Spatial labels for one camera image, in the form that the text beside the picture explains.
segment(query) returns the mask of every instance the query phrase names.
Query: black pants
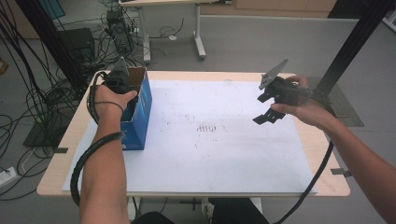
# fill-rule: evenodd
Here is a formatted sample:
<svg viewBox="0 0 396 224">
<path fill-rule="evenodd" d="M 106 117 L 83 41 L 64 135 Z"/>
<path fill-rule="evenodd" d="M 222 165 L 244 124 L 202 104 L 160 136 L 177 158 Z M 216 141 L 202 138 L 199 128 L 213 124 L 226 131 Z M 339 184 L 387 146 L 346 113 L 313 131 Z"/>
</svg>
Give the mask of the black pants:
<svg viewBox="0 0 396 224">
<path fill-rule="evenodd" d="M 215 205 L 212 224 L 269 224 L 249 198 L 209 198 Z M 150 212 L 137 218 L 134 224 L 175 224 L 163 214 Z"/>
</svg>

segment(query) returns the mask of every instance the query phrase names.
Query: black pole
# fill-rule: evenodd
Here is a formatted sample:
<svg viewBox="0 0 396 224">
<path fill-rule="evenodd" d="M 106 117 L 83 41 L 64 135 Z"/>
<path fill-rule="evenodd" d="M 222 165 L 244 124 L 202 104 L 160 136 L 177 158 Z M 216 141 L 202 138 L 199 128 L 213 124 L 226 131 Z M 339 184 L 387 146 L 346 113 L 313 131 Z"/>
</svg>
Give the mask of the black pole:
<svg viewBox="0 0 396 224">
<path fill-rule="evenodd" d="M 385 17 L 392 4 L 393 0 L 372 0 L 366 12 L 353 28 L 343 47 L 341 47 L 335 56 L 322 80 L 314 89 L 315 96 L 319 99 L 325 99 L 329 95 L 335 83 L 347 70 L 347 67 Z"/>
<path fill-rule="evenodd" d="M 32 24 L 40 39 L 46 45 L 55 62 L 64 72 L 64 75 L 80 100 L 85 90 L 87 90 L 88 84 L 58 36 L 58 30 L 53 24 L 50 15 L 41 6 L 39 0 L 16 0 L 16 2 L 28 21 Z"/>
</svg>

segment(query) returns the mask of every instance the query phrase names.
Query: blue cardboard box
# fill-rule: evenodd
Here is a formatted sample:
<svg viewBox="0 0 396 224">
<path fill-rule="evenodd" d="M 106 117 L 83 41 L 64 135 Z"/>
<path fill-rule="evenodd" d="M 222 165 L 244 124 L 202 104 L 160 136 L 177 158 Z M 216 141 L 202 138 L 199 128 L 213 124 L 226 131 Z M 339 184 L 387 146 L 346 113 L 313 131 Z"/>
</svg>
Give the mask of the blue cardboard box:
<svg viewBox="0 0 396 224">
<path fill-rule="evenodd" d="M 124 137 L 121 139 L 121 145 L 123 150 L 143 150 L 152 102 L 149 77 L 146 67 L 129 67 L 128 73 L 128 85 L 136 89 L 138 94 L 122 114 L 121 131 Z"/>
</svg>

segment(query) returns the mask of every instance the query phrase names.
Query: forearm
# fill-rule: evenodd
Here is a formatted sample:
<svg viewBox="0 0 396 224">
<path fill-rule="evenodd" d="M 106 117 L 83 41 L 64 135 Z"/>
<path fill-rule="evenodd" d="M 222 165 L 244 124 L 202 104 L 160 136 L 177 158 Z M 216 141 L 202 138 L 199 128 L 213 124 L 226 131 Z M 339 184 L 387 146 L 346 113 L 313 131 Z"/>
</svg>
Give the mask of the forearm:
<svg viewBox="0 0 396 224">
<path fill-rule="evenodd" d="M 120 131 L 120 118 L 118 116 L 106 116 L 100 118 L 98 130 L 93 142 L 111 133 Z M 122 155 L 120 139 L 106 143 L 93 153 L 84 166 L 81 190 L 81 222 L 84 218 L 92 220 L 92 217 L 100 215 L 106 209 L 104 206 L 126 212 L 126 174 Z M 118 214 L 109 217 L 113 221 L 125 217 Z"/>
<path fill-rule="evenodd" d="M 324 132 L 377 212 L 389 223 L 396 221 L 396 169 L 375 154 L 337 119 Z"/>
</svg>

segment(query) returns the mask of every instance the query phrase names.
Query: table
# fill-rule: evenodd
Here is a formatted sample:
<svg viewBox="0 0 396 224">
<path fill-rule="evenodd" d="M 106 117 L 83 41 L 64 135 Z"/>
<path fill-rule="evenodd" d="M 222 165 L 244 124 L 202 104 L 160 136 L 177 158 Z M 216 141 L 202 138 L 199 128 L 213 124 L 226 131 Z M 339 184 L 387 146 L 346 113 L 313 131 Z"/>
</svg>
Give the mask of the table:
<svg viewBox="0 0 396 224">
<path fill-rule="evenodd" d="M 281 74 L 282 77 L 291 76 L 291 74 Z M 150 80 L 233 80 L 233 81 L 257 81 L 261 80 L 260 73 L 221 73 L 221 72 L 164 72 L 164 71 L 148 71 Z M 86 127 L 90 121 L 90 115 L 87 112 L 85 104 L 78 107 L 76 115 L 73 117 L 64 138 L 59 147 L 68 148 L 66 153 L 56 153 L 49 167 L 44 174 L 40 184 L 38 185 L 37 192 L 45 196 L 70 196 L 69 191 L 63 191 L 63 184 L 70 168 L 74 152 L 80 142 L 82 135 L 85 133 Z M 311 127 L 301 123 L 299 120 L 294 119 L 298 134 L 300 135 L 304 152 L 308 159 L 308 164 L 312 173 L 318 169 L 324 152 L 327 148 L 328 142 L 324 133 L 315 127 Z M 350 189 L 343 175 L 333 175 L 331 168 L 339 168 L 339 164 L 334 155 L 331 156 L 328 168 L 325 169 L 322 176 L 318 180 L 317 188 L 318 196 L 347 196 Z M 204 195 L 179 195 L 174 192 L 164 192 L 163 195 L 136 195 L 132 192 L 127 192 L 128 196 L 204 196 Z M 244 196 L 246 194 L 229 194 L 226 196 Z M 248 197 L 263 197 L 268 194 L 258 193 L 248 195 Z"/>
<path fill-rule="evenodd" d="M 140 29 L 143 36 L 143 60 L 145 63 L 151 61 L 150 48 L 149 48 L 149 35 L 146 33 L 144 25 L 144 13 L 142 7 L 144 6 L 157 6 L 157 5 L 172 5 L 172 4 L 195 4 L 195 31 L 193 32 L 196 47 L 198 49 L 199 56 L 204 59 L 206 57 L 204 45 L 201 40 L 200 34 L 200 4 L 211 3 L 216 0 L 134 0 L 122 3 L 119 1 L 121 7 L 135 7 L 137 9 Z"/>
</svg>

